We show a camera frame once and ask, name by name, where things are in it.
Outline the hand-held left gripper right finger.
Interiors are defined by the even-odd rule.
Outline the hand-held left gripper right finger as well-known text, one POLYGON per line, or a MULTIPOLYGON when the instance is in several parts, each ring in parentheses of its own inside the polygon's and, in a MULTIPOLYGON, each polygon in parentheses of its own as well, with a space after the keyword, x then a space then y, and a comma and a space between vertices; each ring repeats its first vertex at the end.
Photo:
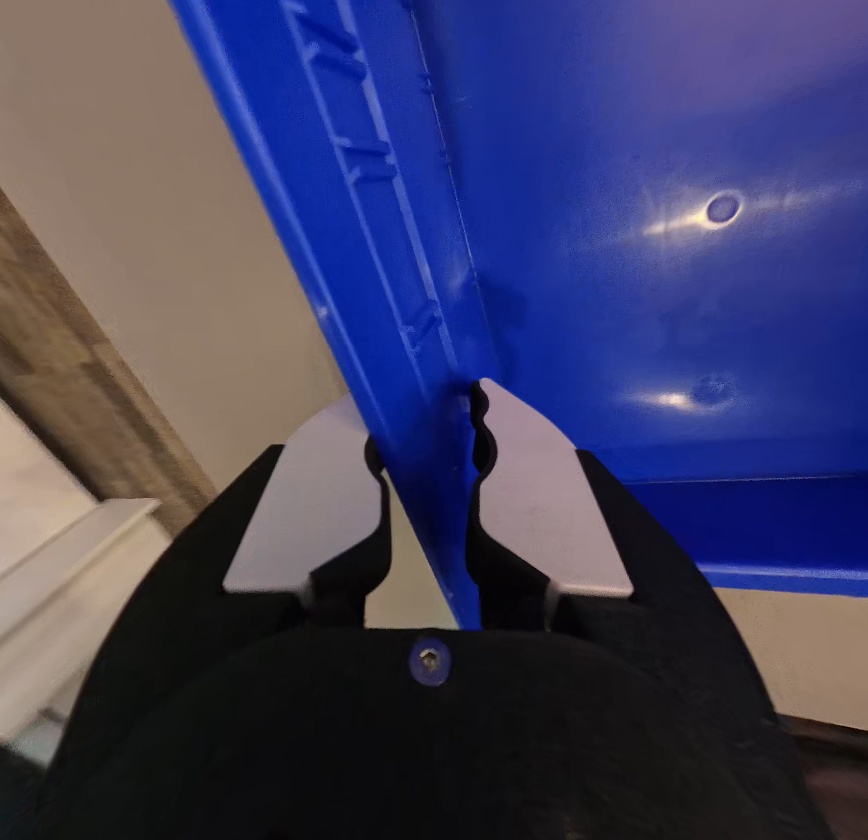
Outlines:
POLYGON ((481 595, 629 598, 634 586, 577 449, 491 378, 472 388, 476 434, 466 564, 481 595))

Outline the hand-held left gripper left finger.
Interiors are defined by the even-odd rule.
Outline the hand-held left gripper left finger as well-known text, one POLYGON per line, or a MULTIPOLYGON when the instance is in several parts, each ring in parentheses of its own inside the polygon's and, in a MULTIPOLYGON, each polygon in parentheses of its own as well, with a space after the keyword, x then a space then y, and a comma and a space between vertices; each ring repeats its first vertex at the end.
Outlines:
POLYGON ((230 594, 368 595, 389 573, 389 486, 351 395, 285 442, 223 580, 230 594))

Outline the blue plastic bin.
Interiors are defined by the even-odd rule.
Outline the blue plastic bin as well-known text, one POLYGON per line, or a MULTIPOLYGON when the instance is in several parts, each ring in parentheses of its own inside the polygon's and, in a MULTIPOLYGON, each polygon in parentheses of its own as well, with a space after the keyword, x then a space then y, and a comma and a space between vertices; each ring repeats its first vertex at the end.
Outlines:
POLYGON ((459 623, 468 394, 866 597, 866 0, 168 0, 459 623))

